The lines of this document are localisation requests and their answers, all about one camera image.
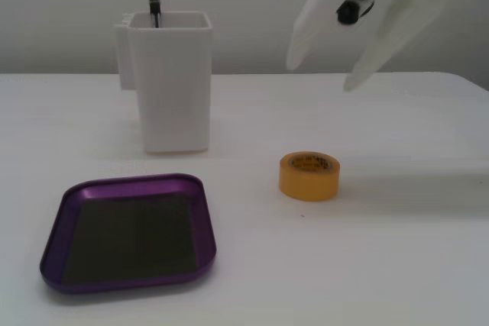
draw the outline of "purple tray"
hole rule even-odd
[[[66,269],[68,269],[68,267],[65,269],[65,266],[71,261],[70,256],[73,256],[73,253],[70,254],[70,251],[75,251],[72,250],[72,247],[76,247],[73,244],[79,243],[75,242],[78,238],[77,233],[79,233],[76,232],[76,228],[79,224],[80,213],[82,210],[87,210],[83,209],[84,205],[85,208],[93,208],[94,204],[97,205],[97,203],[100,202],[104,205],[105,202],[109,201],[111,202],[110,205],[112,205],[111,208],[118,208],[117,210],[121,210],[121,207],[114,206],[114,204],[117,205],[118,202],[124,203],[125,200],[134,200],[138,205],[146,205],[145,202],[151,202],[152,198],[163,198],[160,200],[165,200],[166,197],[170,197],[171,195],[179,195],[179,198],[184,198],[186,201],[185,211],[186,213],[188,212],[188,215],[185,215],[187,215],[189,221],[189,227],[186,231],[187,233],[190,233],[187,237],[191,237],[186,243],[187,247],[192,247],[193,255],[191,257],[192,261],[195,261],[195,266],[191,271],[175,273],[172,270],[173,273],[170,275],[168,273],[152,274],[151,276],[131,277],[130,279],[123,277],[124,279],[111,279],[109,281],[97,280],[96,282],[87,283],[72,283],[66,281]],[[159,206],[155,206],[155,208],[157,208],[156,210],[160,210],[160,206],[164,205],[165,201],[162,202],[163,204],[160,202],[158,204]],[[100,226],[101,219],[97,218],[97,215],[95,215],[95,217],[96,221],[98,221],[98,226]],[[155,227],[155,223],[158,223],[155,222],[155,220],[157,221],[158,218],[162,218],[156,216],[156,219],[154,219],[155,216],[153,215],[147,215],[147,217],[149,217],[149,219],[145,220],[149,220],[153,227]],[[144,231],[146,223],[147,222],[143,222],[142,231]],[[85,252],[83,255],[86,255],[86,248],[88,248],[89,253],[90,247],[85,246],[84,248]],[[111,250],[117,251],[115,248],[116,247],[111,247]],[[184,174],[104,179],[81,183],[72,187],[64,194],[60,209],[54,221],[53,229],[51,230],[47,241],[46,249],[44,250],[44,255],[40,262],[40,272],[44,281],[49,286],[61,292],[103,292],[115,289],[159,286],[194,280],[210,269],[215,254],[216,245],[206,201],[206,194],[204,193],[203,184],[199,179]],[[96,263],[96,260],[92,260],[92,267],[94,267],[94,263]]]

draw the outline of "tape roll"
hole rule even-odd
[[[287,154],[280,161],[280,190],[305,202],[332,199],[338,193],[339,162],[315,152]]]

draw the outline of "black screw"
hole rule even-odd
[[[358,22],[360,18],[360,5],[351,0],[347,0],[338,8],[336,13],[338,14],[338,22],[349,26]]]

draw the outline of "white table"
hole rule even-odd
[[[0,76],[2,324],[479,325],[489,313],[489,92],[440,73],[215,76],[207,152],[143,153],[117,76]],[[286,153],[342,164],[331,202],[277,188]],[[59,295],[38,269],[61,195],[190,173],[218,245],[184,286]]]

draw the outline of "white cup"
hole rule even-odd
[[[170,11],[161,28],[149,13],[115,26],[123,89],[136,89],[144,149],[149,153],[209,146],[212,25],[205,13]]]

